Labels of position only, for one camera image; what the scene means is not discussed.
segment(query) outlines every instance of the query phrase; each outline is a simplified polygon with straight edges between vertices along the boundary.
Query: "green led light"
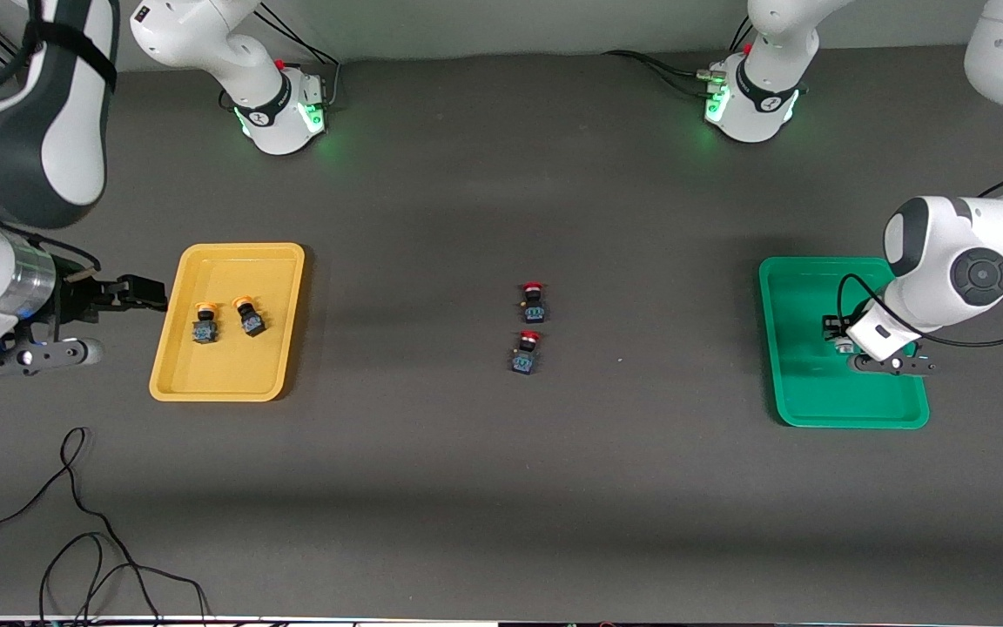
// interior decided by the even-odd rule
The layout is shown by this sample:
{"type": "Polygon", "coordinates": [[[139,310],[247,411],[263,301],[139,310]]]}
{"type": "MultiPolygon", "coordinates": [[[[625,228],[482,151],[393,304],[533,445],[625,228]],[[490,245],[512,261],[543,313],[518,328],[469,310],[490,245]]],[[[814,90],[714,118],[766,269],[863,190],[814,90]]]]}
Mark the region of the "green led light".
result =
{"type": "Polygon", "coordinates": [[[247,120],[243,119],[241,112],[239,112],[239,107],[235,107],[235,117],[238,117],[239,123],[242,124],[242,133],[250,137],[250,128],[247,128],[247,120]]]}
{"type": "Polygon", "coordinates": [[[312,134],[317,134],[323,130],[323,108],[319,104],[296,103],[296,110],[300,111],[301,119],[307,126],[307,130],[312,134]]]}
{"type": "Polygon", "coordinates": [[[791,103],[788,104],[788,112],[783,114],[783,120],[785,122],[787,122],[788,119],[791,119],[792,111],[795,111],[795,100],[797,99],[799,99],[799,89],[795,89],[795,92],[791,95],[791,103]]]}
{"type": "Polygon", "coordinates": [[[707,106],[707,119],[719,122],[725,112],[725,104],[729,103],[729,86],[722,86],[722,90],[713,94],[711,99],[714,101],[707,106]]]}

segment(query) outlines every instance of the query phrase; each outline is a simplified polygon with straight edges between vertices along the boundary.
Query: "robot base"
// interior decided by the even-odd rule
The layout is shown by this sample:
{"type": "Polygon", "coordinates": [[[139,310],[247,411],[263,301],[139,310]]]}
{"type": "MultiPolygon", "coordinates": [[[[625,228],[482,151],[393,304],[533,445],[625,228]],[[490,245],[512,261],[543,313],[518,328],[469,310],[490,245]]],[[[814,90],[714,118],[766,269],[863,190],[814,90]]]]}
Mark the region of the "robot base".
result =
{"type": "Polygon", "coordinates": [[[799,91],[781,103],[776,110],[761,112],[747,95],[737,88],[737,67],[745,60],[745,55],[737,52],[724,61],[711,63],[711,71],[724,71],[727,76],[719,91],[707,101],[703,119],[721,128],[729,138],[747,143],[759,143],[771,139],[788,119],[791,119],[795,100],[799,99],[799,91]]]}
{"type": "Polygon", "coordinates": [[[282,70],[292,84],[290,102],[267,126],[258,126],[254,120],[235,114],[242,122],[242,131],[263,153],[287,155],[307,145],[326,129],[326,111],[323,107],[323,81],[319,76],[308,76],[295,68],[282,70]]]}

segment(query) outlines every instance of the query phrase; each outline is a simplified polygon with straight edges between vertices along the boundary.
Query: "dark gray tabletop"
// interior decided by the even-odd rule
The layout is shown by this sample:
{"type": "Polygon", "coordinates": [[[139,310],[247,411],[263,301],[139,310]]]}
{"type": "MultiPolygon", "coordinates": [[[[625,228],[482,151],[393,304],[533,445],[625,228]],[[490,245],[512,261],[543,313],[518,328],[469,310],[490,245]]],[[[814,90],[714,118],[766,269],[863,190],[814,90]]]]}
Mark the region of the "dark gray tabletop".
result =
{"type": "MultiPolygon", "coordinates": [[[[879,254],[909,196],[1003,178],[962,56],[824,52],[757,146],[625,59],[352,63],[284,159],[210,76],[122,76],[107,194],[64,235],[165,281],[197,242],[310,247],[294,389],[162,404],[159,314],[80,326],[100,365],[0,381],[0,517],[88,425],[84,499],[218,614],[1003,624],[1003,348],[934,352],[920,431],[785,427],[755,296],[764,258],[879,254]],[[523,281],[551,290],[533,377],[506,371],[523,281]]],[[[1003,305],[953,329],[999,333],[1003,305]]],[[[92,527],[61,486],[3,529],[0,614],[92,527]]],[[[53,577],[66,610],[91,559],[53,577]]],[[[123,579],[104,610],[144,608],[123,579]]]]}

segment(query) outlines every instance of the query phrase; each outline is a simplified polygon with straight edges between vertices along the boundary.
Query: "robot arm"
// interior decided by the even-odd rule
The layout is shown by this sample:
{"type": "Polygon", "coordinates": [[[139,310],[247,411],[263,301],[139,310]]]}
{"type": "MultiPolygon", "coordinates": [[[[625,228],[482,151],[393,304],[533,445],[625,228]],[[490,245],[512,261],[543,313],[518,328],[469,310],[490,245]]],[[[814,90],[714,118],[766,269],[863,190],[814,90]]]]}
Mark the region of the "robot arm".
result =
{"type": "Polygon", "coordinates": [[[797,84],[819,51],[815,31],[825,16],[854,0],[749,0],[756,39],[749,52],[713,63],[724,76],[707,107],[707,122],[733,139],[769,139],[791,118],[797,84]]]}
{"type": "Polygon", "coordinates": [[[115,82],[118,4],[39,5],[43,11],[27,25],[17,57],[20,63],[31,52],[27,80],[0,100],[0,373],[95,361],[95,344],[59,338],[63,322],[95,321],[103,309],[166,305],[160,283],[128,275],[96,281],[94,270],[81,273],[76,263],[42,250],[40,238],[21,237],[25,231],[9,226],[72,225],[95,206],[106,183],[103,131],[115,82]],[[35,322],[50,326],[49,341],[32,336],[35,322]]]}
{"type": "Polygon", "coordinates": [[[279,67],[266,47],[231,31],[259,0],[142,0],[130,31],[158,63],[207,71],[235,100],[243,132],[266,153],[293,153],[324,129],[323,83],[279,67]]]}
{"type": "Polygon", "coordinates": [[[0,221],[59,229],[83,218],[106,184],[118,4],[44,0],[41,17],[58,32],[82,33],[94,48],[81,56],[82,48],[40,47],[21,90],[0,100],[0,221]]]}
{"type": "MultiPolygon", "coordinates": [[[[986,5],[965,66],[973,86],[1003,106],[1003,0],[986,5]]],[[[885,305],[923,333],[979,316],[1003,299],[1003,196],[909,200],[889,219],[884,243],[896,275],[885,305]]],[[[877,361],[920,338],[875,301],[847,334],[877,361]]]]}

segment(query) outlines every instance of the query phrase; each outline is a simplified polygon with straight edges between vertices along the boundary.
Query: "wall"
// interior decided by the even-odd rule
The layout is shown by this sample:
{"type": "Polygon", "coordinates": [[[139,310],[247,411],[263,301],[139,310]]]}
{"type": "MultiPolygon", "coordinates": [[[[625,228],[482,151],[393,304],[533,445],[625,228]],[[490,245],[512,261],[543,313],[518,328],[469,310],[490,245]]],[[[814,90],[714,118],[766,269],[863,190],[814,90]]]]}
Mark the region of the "wall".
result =
{"type": "MultiPolygon", "coordinates": [[[[857,0],[819,28],[823,46],[867,48],[964,43],[984,0],[857,0]]],[[[270,0],[313,46],[342,60],[493,53],[591,53],[724,48],[744,0],[270,0]]],[[[124,17],[136,0],[122,0],[124,17]]],[[[0,0],[0,29],[21,32],[24,11],[0,0]]],[[[275,56],[307,52],[250,17],[240,32],[275,56]]],[[[119,69],[158,69],[122,29],[119,69]]]]}

